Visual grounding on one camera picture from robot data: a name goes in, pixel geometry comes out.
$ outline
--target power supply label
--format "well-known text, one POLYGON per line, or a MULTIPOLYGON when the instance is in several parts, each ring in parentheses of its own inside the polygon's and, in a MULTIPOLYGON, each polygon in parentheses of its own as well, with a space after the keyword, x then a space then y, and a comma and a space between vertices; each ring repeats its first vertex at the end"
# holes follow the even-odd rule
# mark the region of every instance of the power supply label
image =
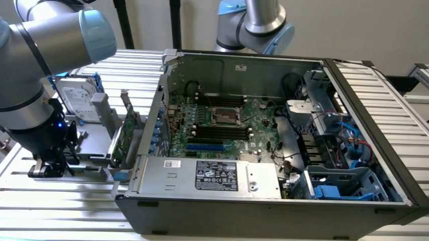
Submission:
POLYGON ((236 163, 196 161, 195 188, 207 191, 237 191, 236 163))

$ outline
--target gray robot arm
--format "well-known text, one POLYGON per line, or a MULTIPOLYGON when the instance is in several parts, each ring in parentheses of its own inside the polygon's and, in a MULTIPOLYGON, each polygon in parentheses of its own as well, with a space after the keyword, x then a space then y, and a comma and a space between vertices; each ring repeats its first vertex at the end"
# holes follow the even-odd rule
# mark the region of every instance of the gray robot arm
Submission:
POLYGON ((278 0, 223 0, 217 15, 216 51, 282 54, 295 27, 278 0))
POLYGON ((110 57, 112 28, 96 10, 76 11, 74 0, 16 0, 24 21, 0 21, 0 126, 37 160, 33 176, 60 176, 72 131, 40 79, 110 57))

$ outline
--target motherboard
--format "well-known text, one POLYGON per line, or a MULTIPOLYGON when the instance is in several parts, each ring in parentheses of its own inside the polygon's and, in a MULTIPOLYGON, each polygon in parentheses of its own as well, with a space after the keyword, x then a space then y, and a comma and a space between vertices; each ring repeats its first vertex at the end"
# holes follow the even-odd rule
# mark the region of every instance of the motherboard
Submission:
POLYGON ((274 111, 261 98, 169 97, 169 157, 272 162, 279 141, 274 111))

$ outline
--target white wall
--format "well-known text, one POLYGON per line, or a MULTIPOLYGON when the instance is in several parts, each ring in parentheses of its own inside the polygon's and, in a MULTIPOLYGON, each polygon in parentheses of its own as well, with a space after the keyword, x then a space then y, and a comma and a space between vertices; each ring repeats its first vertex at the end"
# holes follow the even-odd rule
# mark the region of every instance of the white wall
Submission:
MULTIPOLYGON (((212 50, 220 0, 181 0, 181 46, 212 50)), ((279 0, 295 24, 284 55, 371 60, 387 74, 404 74, 415 62, 429 63, 427 0, 279 0)), ((112 0, 92 4, 122 39, 112 0)), ((127 0, 135 46, 171 48, 168 0, 127 0)), ((0 0, 0 16, 17 22, 12 0, 0 0)))

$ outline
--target sticker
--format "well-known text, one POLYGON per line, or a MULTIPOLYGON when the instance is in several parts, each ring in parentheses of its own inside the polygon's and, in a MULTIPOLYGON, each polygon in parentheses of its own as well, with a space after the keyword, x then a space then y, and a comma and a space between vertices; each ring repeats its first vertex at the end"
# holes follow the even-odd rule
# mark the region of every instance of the sticker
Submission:
POLYGON ((179 160, 165 160, 163 162, 163 167, 173 167, 173 168, 179 168, 180 167, 180 162, 179 160))
POLYGON ((74 115, 85 122, 100 122, 98 114, 90 102, 88 91, 78 88, 64 87, 65 100, 72 107, 74 115))
POLYGON ((195 188, 203 191, 237 191, 236 163, 196 161, 195 188))
POLYGON ((235 71, 245 71, 245 70, 247 70, 247 66, 244 64, 235 65, 235 71))

